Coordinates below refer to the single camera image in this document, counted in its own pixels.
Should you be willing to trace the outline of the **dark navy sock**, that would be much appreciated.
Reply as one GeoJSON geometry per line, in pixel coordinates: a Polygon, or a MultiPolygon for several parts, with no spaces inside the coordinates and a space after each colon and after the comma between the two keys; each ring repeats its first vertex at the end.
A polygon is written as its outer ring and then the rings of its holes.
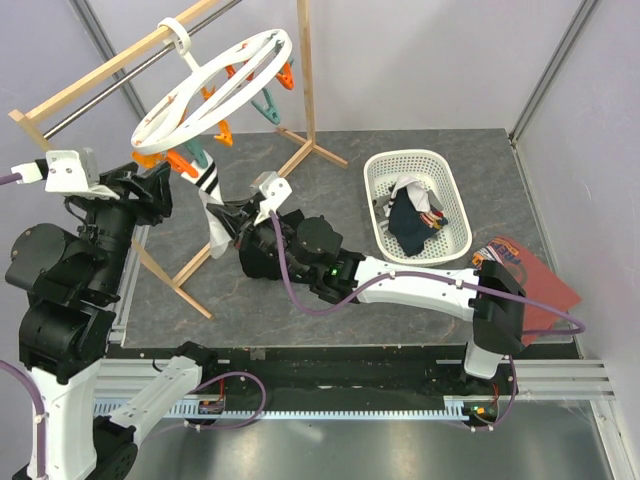
{"type": "Polygon", "coordinates": [[[442,213],[439,213],[439,214],[419,213],[419,214],[420,214],[421,220],[426,225],[426,227],[424,228],[425,241],[423,244],[418,245],[417,248],[413,250],[405,250],[399,244],[402,250],[404,251],[404,253],[408,257],[412,257],[420,254],[424,250],[425,242],[430,238],[434,237],[444,226],[446,226],[449,223],[448,219],[442,213]]]}

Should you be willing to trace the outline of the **white round clip hanger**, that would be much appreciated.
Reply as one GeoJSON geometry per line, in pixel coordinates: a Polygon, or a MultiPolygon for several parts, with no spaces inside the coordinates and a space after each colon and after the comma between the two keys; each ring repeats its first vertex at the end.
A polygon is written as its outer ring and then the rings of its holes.
{"type": "Polygon", "coordinates": [[[165,44],[173,43],[190,74],[167,93],[143,117],[131,136],[132,158],[146,168],[166,160],[171,149],[196,139],[218,125],[219,138],[232,141],[225,121],[245,104],[251,104],[274,125],[280,112],[268,89],[277,80],[294,88],[291,70],[292,41],[283,29],[257,33],[200,64],[191,53],[192,39],[175,18],[160,26],[172,31],[165,44]]]}

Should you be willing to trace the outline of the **white sock black stripes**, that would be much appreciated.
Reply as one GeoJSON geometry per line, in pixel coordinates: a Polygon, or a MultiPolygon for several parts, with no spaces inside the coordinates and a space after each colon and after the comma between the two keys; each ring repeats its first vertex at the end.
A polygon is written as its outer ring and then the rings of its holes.
{"type": "Polygon", "coordinates": [[[431,202],[429,200],[427,189],[423,187],[417,178],[408,175],[401,175],[390,188],[389,201],[383,208],[386,217],[390,216],[396,197],[402,189],[406,190],[407,196],[417,212],[428,213],[431,210],[431,202]]]}

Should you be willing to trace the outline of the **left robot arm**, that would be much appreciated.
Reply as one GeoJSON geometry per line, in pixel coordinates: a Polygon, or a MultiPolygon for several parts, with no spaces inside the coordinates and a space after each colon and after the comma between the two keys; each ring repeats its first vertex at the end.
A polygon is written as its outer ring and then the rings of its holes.
{"type": "Polygon", "coordinates": [[[21,479],[122,479],[145,438],[168,411],[195,390],[219,382],[214,353],[193,342],[122,408],[94,412],[94,392],[116,315],[119,286],[139,225],[172,212],[170,167],[140,172],[129,163],[103,173],[111,199],[66,198],[83,210],[76,233],[41,223],[15,241],[6,281],[25,291],[19,329],[19,374],[33,404],[31,459],[21,479]]]}

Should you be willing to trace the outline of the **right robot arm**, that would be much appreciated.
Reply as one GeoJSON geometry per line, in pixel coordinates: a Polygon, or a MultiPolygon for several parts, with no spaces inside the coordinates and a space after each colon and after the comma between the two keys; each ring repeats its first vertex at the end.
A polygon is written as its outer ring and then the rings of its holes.
{"type": "Polygon", "coordinates": [[[459,270],[407,268],[343,248],[322,216],[265,213],[259,201],[210,204],[239,253],[249,278],[303,284],[333,313],[348,303],[384,303],[441,312],[472,326],[458,381],[477,394],[489,387],[505,356],[524,350],[525,291],[504,265],[484,261],[459,270]]]}

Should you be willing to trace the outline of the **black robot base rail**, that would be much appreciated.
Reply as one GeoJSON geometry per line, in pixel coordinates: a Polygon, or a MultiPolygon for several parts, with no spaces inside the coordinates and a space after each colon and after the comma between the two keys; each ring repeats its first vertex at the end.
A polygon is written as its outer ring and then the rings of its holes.
{"type": "Polygon", "coordinates": [[[204,367],[205,380],[240,371],[264,383],[270,398],[277,390],[322,387],[373,388],[419,396],[509,396],[513,373],[500,361],[488,380],[463,370],[462,346],[315,346],[215,348],[204,367]]]}

